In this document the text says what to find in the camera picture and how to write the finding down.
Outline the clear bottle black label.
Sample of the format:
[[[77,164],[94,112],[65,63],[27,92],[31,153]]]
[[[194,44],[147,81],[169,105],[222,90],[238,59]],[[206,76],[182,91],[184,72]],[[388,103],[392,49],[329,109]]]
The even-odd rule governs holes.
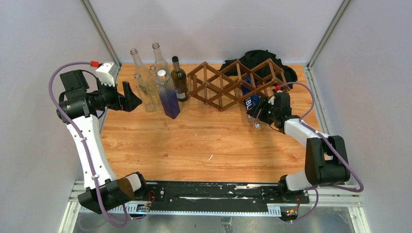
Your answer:
[[[149,81],[151,79],[151,73],[148,67],[142,62],[138,50],[135,48],[130,49],[130,54],[132,56],[134,62],[134,72],[135,74],[140,74],[141,78],[145,81]]]

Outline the blue label clear bottle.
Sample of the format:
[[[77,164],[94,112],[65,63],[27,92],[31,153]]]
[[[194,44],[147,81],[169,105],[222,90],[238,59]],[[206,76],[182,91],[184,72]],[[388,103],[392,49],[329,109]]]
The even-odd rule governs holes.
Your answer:
[[[175,119],[180,113],[180,107],[172,77],[164,69],[160,69],[156,84],[165,115]]]

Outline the clear glass bottle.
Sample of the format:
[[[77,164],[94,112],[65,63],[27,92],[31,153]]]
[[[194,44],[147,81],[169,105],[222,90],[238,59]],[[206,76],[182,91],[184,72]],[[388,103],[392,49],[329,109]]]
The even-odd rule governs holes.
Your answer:
[[[170,66],[161,52],[159,43],[153,42],[152,48],[154,51],[156,71],[163,70],[166,72],[166,75],[170,76],[171,75]]]

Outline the dark green wine bottle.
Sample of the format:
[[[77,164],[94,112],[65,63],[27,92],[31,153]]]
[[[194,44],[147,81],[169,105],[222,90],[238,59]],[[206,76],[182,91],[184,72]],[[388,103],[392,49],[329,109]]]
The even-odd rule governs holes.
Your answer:
[[[184,102],[188,100],[188,86],[187,75],[185,71],[180,67],[179,59],[177,56],[172,57],[173,70],[171,76],[174,82],[178,101]]]

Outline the slim clear bottle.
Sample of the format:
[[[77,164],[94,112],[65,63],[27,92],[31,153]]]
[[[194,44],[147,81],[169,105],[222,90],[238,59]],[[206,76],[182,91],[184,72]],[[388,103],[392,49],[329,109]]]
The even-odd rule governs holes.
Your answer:
[[[155,94],[158,95],[159,89],[162,88],[163,86],[162,86],[162,83],[160,83],[160,80],[158,78],[157,70],[156,70],[155,65],[151,65],[149,67],[149,71],[151,73],[151,80],[153,82],[153,87],[154,87],[154,90],[155,90]]]

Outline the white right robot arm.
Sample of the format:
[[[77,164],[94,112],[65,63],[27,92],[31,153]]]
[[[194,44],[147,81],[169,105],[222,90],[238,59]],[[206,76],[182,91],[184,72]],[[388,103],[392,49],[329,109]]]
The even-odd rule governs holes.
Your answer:
[[[277,195],[282,202],[291,202],[307,188],[341,184],[350,179],[343,138],[321,133],[306,124],[300,116],[293,115],[288,93],[277,92],[272,101],[260,98],[247,114],[274,125],[305,147],[304,169],[279,179]]]

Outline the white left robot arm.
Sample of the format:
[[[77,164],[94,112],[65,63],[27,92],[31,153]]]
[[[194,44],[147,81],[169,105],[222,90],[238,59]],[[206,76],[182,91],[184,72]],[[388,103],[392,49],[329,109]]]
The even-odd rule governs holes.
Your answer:
[[[57,114],[75,141],[84,175],[85,191],[78,195],[79,203],[102,214],[129,201],[146,199],[149,188],[140,172],[119,179],[114,174],[103,148],[97,116],[105,108],[131,112],[142,100],[127,81],[123,81],[124,93],[120,94],[116,85],[105,85],[100,80],[98,89],[88,93],[89,85],[80,69],[62,73],[60,79],[65,91],[58,103],[66,115]]]

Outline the brown wooden wine rack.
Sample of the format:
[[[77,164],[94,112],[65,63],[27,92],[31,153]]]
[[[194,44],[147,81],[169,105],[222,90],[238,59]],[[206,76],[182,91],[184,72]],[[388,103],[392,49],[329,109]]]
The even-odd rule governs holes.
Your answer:
[[[225,111],[246,98],[257,94],[268,97],[267,90],[283,85],[282,91],[290,91],[284,70],[272,59],[267,59],[254,68],[247,68],[239,60],[221,71],[203,62],[187,74],[188,96]]]

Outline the black cloth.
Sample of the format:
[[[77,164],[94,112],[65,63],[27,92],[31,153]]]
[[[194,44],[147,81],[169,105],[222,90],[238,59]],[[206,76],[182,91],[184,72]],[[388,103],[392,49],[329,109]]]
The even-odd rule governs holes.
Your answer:
[[[244,54],[239,60],[243,65],[245,65],[248,69],[252,69],[257,65],[263,63],[267,59],[271,59],[277,66],[284,70],[284,76],[286,82],[296,82],[298,81],[298,77],[296,72],[289,66],[286,66],[282,63],[280,58],[276,57],[276,54],[269,52],[268,50],[250,50]],[[225,60],[222,66],[220,67],[219,71],[222,71],[224,68],[235,62],[236,59],[233,60]],[[271,74],[269,66],[265,66],[260,70],[255,72],[261,78],[264,78]],[[233,76],[236,75],[237,71],[235,69],[231,69],[225,73],[226,76]]]

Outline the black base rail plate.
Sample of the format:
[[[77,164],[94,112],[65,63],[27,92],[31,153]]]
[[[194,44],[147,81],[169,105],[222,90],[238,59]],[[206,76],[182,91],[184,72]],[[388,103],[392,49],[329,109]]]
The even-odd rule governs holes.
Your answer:
[[[303,191],[282,191],[276,183],[147,182],[152,213],[264,214],[274,206],[308,204]]]

